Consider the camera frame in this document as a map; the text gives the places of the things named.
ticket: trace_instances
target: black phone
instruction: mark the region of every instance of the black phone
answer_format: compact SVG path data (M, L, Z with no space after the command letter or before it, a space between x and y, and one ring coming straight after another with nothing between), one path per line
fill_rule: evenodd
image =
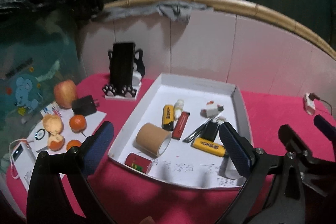
M115 43L113 50L109 51L110 84L117 90L132 86L134 51L134 42Z

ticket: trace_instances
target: blue mouse illustration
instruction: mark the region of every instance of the blue mouse illustration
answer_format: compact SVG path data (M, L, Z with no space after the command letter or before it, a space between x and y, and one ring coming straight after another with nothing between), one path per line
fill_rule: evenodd
M19 107L28 108L28 113L31 113L35 108L37 108L39 102L37 99L33 99L32 101L28 100L28 95L31 89L33 88L33 83L31 80L24 80L22 77L16 79L16 91L15 98L16 102L14 105Z

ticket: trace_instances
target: tweezers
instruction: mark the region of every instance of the tweezers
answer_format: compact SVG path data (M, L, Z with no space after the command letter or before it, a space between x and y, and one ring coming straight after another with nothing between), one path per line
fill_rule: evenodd
M199 136L203 129L206 127L208 122L210 122L213 118L208 119L204 124L200 125L194 132L192 132L188 137L186 137L183 142L184 143L190 143L192 140L194 140L197 136Z

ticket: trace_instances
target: finger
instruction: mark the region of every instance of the finger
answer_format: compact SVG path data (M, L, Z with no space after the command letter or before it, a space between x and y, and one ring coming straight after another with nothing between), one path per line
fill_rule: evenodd
M139 224L155 224L152 217L148 216L144 220L142 220Z

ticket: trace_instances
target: red battery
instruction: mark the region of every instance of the red battery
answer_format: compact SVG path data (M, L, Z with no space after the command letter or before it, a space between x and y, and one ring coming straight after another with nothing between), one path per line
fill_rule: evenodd
M130 153L125 160L125 164L135 170L148 174L152 168L153 162L137 154Z
M183 111L179 119L177 120L177 124L173 130L172 138L176 140L180 140L185 124L187 123L188 117L190 113Z

